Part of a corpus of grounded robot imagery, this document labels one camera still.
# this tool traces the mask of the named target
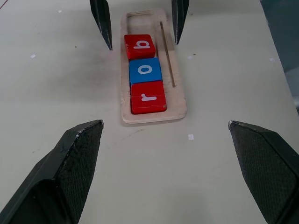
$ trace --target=blue block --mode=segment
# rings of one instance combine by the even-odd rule
[[[162,80],[160,62],[156,57],[130,61],[129,72],[131,85]]]

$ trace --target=white table surface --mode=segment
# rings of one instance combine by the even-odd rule
[[[277,131],[299,152],[299,117],[259,0],[190,0],[176,46],[187,116],[145,125],[120,116],[120,18],[171,1],[109,4],[113,51],[88,0],[0,10],[0,210],[65,130],[103,119],[81,224],[265,224],[227,124]]]

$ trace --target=wooden block holder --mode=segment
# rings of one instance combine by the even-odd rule
[[[147,114],[131,113],[129,61],[124,43],[126,34],[151,35],[161,65],[166,111]],[[126,14],[121,20],[121,116],[123,120],[128,124],[138,124],[181,119],[185,117],[186,112],[184,90],[165,11],[153,9]]]

